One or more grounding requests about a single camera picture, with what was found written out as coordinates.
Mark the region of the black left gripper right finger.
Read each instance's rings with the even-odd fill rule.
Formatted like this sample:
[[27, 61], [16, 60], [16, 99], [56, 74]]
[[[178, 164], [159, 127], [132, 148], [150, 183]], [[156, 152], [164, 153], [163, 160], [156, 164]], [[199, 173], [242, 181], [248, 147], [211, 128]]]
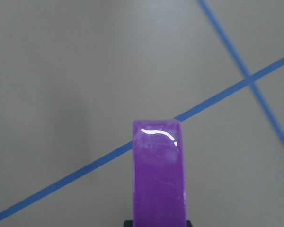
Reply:
[[186, 221], [186, 226], [187, 226], [187, 227], [193, 227], [193, 225], [192, 225], [192, 223], [191, 223], [190, 220], [187, 220], [187, 221]]

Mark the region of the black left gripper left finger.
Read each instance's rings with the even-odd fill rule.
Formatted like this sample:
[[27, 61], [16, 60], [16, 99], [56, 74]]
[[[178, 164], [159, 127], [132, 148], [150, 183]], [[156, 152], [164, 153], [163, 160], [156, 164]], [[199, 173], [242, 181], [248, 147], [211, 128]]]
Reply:
[[123, 227], [133, 227], [133, 220], [125, 220], [123, 222]]

